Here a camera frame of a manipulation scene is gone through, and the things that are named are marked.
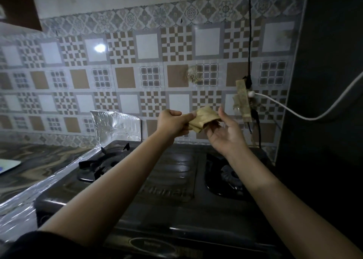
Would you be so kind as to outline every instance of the white square tile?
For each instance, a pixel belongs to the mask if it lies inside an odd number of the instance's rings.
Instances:
[[[16,95],[4,95],[10,111],[22,111],[20,102]]]
[[[190,112],[188,94],[169,94],[169,107],[171,110],[181,111],[183,114]]]
[[[90,62],[107,60],[106,44],[102,38],[85,39],[85,45]]]
[[[120,95],[121,111],[125,114],[139,114],[139,100],[137,95]]]
[[[218,55],[220,28],[195,29],[195,55]]]
[[[40,46],[42,47],[46,64],[62,63],[58,44],[56,42],[40,43]]]
[[[148,58],[159,58],[157,34],[137,35],[136,44],[139,60]]]
[[[238,110],[233,109],[233,105],[234,105],[233,97],[234,96],[235,96],[235,94],[226,94],[226,100],[225,100],[225,104],[224,104],[224,111],[226,112],[227,115],[230,115],[230,116],[237,116],[238,115]]]
[[[52,95],[38,95],[38,97],[44,112],[57,112]]]
[[[267,23],[262,52],[289,51],[295,22]]]
[[[95,110],[92,95],[76,95],[79,110],[82,113],[88,113]]]
[[[15,45],[2,46],[2,51],[8,66],[22,66],[20,55]]]

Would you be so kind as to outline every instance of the white plug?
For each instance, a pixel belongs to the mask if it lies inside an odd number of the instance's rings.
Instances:
[[[255,95],[256,95],[255,91],[249,91],[247,94],[248,97],[254,97]]]

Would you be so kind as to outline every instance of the black sleeve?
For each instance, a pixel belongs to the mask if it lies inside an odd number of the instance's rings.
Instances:
[[[10,258],[93,257],[88,248],[59,235],[33,231],[21,236],[2,256]]]

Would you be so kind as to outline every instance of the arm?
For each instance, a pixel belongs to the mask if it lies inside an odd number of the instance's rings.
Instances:
[[[164,150],[188,134],[192,113],[161,112],[157,130],[125,159],[80,192],[39,230],[83,246],[102,242],[130,205]]]
[[[363,258],[343,234],[285,187],[248,149],[237,122],[222,108],[226,128],[210,124],[206,134],[226,157],[257,205],[295,258]]]

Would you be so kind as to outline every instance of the forearm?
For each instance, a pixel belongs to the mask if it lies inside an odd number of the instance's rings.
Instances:
[[[344,235],[286,188],[248,150],[227,157],[295,258],[362,258]]]
[[[74,197],[40,230],[84,246],[102,241],[132,202],[166,147],[166,136],[157,131]]]

